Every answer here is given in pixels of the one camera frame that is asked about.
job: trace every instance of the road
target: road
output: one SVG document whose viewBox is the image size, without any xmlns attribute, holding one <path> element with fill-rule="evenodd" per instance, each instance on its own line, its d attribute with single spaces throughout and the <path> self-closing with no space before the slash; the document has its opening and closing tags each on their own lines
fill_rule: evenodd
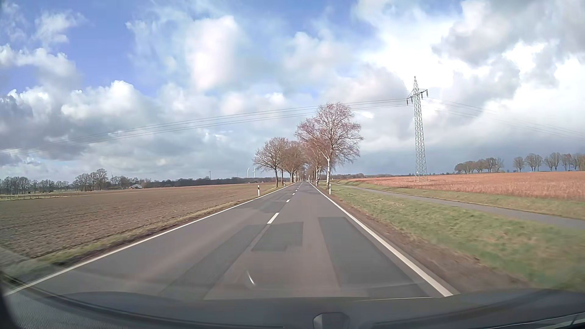
<svg viewBox="0 0 585 329">
<path fill-rule="evenodd" d="M 307 182 L 64 269 L 32 285 L 51 294 L 134 292 L 181 301 L 451 294 L 440 279 Z"/>
<path fill-rule="evenodd" d="M 544 224 L 557 225 L 557 226 L 566 227 L 566 228 L 585 229 L 585 221 L 574 220 L 572 218 L 537 214 L 537 213 L 531 213 L 529 211 L 506 209 L 506 208 L 500 208 L 500 207 L 493 207 L 490 205 L 481 205 L 481 204 L 465 203 L 465 202 L 460 202 L 460 201 L 451 201 L 451 200 L 443 200 L 443 199 L 437 199 L 437 198 L 412 196 L 412 195 L 404 194 L 404 193 L 395 193 L 395 192 L 389 192 L 389 191 L 373 190 L 373 189 L 367 189 L 365 187 L 359 187 L 359 186 L 350 186 L 350 185 L 341 185 L 341 184 L 340 184 L 340 186 L 347 186 L 347 187 L 351 187 L 353 189 L 364 190 L 364 191 L 379 193 L 379 194 L 386 194 L 386 195 L 390 195 L 390 196 L 394 196 L 394 197 L 408 198 L 411 200 L 426 201 L 426 202 L 432 202 L 432 203 L 438 203 L 438 204 L 444 204 L 444 205 L 452 205 L 454 207 L 461 207 L 461 208 L 465 208 L 465 209 L 485 211 L 487 213 L 515 217 L 515 218 L 519 218 L 522 220 L 528 220 L 528 221 L 537 221 L 537 222 L 541 222 Z"/>
</svg>

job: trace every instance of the transmission tower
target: transmission tower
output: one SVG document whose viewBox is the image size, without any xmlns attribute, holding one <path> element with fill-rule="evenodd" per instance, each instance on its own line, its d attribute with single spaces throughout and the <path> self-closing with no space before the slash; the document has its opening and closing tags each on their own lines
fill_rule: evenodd
<svg viewBox="0 0 585 329">
<path fill-rule="evenodd" d="M 417 181 L 428 180 L 426 174 L 425 134 L 422 130 L 421 98 L 423 92 L 426 92 L 426 96 L 429 97 L 429 91 L 419 89 L 417 77 L 414 77 L 414 85 L 406 99 L 406 104 L 408 105 L 408 99 L 410 99 L 414 107 L 415 177 Z"/>
</svg>

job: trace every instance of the tree trunk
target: tree trunk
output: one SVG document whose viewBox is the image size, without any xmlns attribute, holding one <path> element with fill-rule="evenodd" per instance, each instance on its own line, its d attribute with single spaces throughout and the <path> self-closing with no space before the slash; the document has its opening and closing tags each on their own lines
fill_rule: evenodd
<svg viewBox="0 0 585 329">
<path fill-rule="evenodd" d="M 331 160 L 327 159 L 327 188 L 329 188 L 329 185 L 331 184 L 330 178 L 331 178 Z"/>
</svg>

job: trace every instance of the tree row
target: tree row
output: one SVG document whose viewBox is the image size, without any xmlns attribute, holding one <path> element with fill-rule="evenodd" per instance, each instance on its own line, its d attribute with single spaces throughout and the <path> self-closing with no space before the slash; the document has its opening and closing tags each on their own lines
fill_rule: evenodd
<svg viewBox="0 0 585 329">
<path fill-rule="evenodd" d="M 252 162 L 259 170 L 273 171 L 277 187 L 279 172 L 282 184 L 284 172 L 292 183 L 301 179 L 318 183 L 325 173 L 329 187 L 335 166 L 360 156 L 362 127 L 353 117 L 351 107 L 344 103 L 320 105 L 314 116 L 297 125 L 296 140 L 273 137 L 256 150 Z"/>
<path fill-rule="evenodd" d="M 521 172 L 522 169 L 530 167 L 535 171 L 540 171 L 542 166 L 546 166 L 550 171 L 557 171 L 559 167 L 564 167 L 565 171 L 569 170 L 585 170 L 585 155 L 576 153 L 571 155 L 560 154 L 559 152 L 553 152 L 549 156 L 542 157 L 540 155 L 530 153 L 526 157 L 515 157 L 512 161 L 512 166 L 515 168 L 515 172 Z M 504 167 L 504 161 L 500 157 L 488 157 L 486 159 L 479 159 L 477 161 L 465 161 L 458 163 L 455 166 L 456 173 L 482 173 L 487 171 L 499 172 Z"/>
</svg>

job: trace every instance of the dry crop field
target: dry crop field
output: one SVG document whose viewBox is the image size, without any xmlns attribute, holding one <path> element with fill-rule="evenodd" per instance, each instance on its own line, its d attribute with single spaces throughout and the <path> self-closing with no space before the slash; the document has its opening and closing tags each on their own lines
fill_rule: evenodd
<svg viewBox="0 0 585 329">
<path fill-rule="evenodd" d="M 506 196 L 585 201 L 585 172 L 480 173 L 414 177 L 351 179 L 407 189 L 446 190 Z"/>
<path fill-rule="evenodd" d="M 37 257 L 256 195 L 257 184 L 226 184 L 1 201 L 0 246 Z"/>
</svg>

